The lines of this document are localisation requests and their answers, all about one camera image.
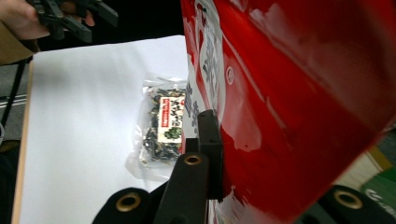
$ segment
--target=white table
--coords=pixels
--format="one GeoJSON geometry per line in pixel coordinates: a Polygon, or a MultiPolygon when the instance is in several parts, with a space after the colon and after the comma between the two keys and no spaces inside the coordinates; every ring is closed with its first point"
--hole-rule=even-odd
{"type": "Polygon", "coordinates": [[[40,52],[30,69],[13,223],[92,223],[116,191],[161,185],[125,162],[143,81],[187,78],[184,36],[40,52]]]}

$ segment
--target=person's hand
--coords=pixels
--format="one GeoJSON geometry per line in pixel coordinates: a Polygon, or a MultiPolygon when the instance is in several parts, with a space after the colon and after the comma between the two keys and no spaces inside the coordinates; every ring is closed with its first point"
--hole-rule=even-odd
{"type": "MultiPolygon", "coordinates": [[[[71,1],[63,2],[61,11],[74,15],[76,5],[71,1]]],[[[0,21],[20,40],[37,39],[50,34],[47,27],[38,21],[35,8],[24,0],[0,0],[0,21]]],[[[94,26],[90,12],[87,13],[85,23],[94,26]]]]}

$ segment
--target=dried seaweed snack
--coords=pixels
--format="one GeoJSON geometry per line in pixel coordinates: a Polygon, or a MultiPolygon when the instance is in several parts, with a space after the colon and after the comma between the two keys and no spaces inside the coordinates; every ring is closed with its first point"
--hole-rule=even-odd
{"type": "Polygon", "coordinates": [[[174,161],[180,155],[184,89],[151,90],[153,108],[143,147],[152,161],[174,161]]]}

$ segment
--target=red plastic packaging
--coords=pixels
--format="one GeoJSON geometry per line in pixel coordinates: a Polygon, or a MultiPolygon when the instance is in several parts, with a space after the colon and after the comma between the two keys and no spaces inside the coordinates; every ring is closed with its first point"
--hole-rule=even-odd
{"type": "Polygon", "coordinates": [[[291,223],[396,114],[396,13],[377,0],[181,0],[184,138],[214,109],[222,203],[210,223],[291,223]]]}

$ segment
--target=clear plastic bag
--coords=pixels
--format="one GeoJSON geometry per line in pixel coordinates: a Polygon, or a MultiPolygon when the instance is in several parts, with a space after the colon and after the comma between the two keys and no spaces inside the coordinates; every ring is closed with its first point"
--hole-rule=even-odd
{"type": "Polygon", "coordinates": [[[166,181],[180,155],[187,81],[158,78],[145,82],[134,150],[126,167],[137,178],[166,181]]]}

